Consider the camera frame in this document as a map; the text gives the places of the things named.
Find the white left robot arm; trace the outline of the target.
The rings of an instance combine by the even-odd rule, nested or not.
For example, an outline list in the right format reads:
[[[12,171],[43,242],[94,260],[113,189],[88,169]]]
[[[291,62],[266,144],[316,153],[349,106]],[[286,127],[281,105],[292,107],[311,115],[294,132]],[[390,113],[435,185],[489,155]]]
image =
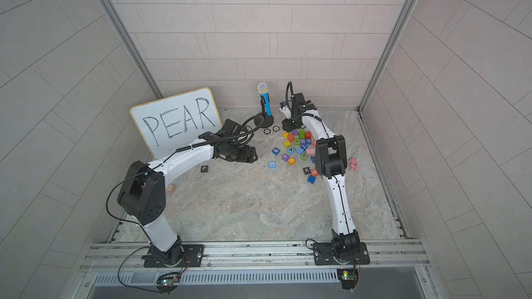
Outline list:
[[[117,203],[139,225],[150,241],[142,257],[144,267],[184,267],[190,260],[179,235],[170,227],[164,211],[166,188],[195,166],[211,160],[253,163],[258,160],[256,148],[249,145],[260,125],[242,125],[227,119],[216,132],[205,132],[190,145],[177,148],[171,155],[144,163],[134,162],[126,178],[118,186]]]

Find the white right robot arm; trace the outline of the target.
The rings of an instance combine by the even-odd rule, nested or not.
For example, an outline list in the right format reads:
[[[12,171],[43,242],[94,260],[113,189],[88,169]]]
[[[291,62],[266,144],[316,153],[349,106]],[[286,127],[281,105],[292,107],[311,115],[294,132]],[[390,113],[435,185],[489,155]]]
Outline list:
[[[328,185],[332,211],[332,250],[335,259],[342,263],[357,265],[356,253],[360,251],[360,236],[354,224],[346,192],[348,167],[346,141],[336,135],[319,116],[316,106],[306,100],[302,93],[295,94],[289,83],[280,111],[286,116],[282,121],[287,132],[305,127],[316,142],[314,165],[318,175]]]

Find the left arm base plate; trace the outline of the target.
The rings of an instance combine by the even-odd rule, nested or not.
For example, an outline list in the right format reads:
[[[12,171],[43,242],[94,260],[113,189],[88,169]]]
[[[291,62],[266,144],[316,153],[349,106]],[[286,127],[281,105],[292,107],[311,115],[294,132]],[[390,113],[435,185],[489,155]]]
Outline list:
[[[185,244],[172,247],[161,252],[154,246],[142,256],[145,268],[184,268],[199,267],[202,263],[205,246],[201,244]]]

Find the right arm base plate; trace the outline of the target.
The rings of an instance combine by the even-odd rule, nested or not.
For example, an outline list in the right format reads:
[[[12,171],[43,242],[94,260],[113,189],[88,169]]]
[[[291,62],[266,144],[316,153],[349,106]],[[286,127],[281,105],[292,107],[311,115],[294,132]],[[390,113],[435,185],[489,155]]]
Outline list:
[[[367,245],[360,243],[358,249],[336,249],[331,242],[316,242],[312,244],[314,263],[317,266],[355,266],[371,263]]]

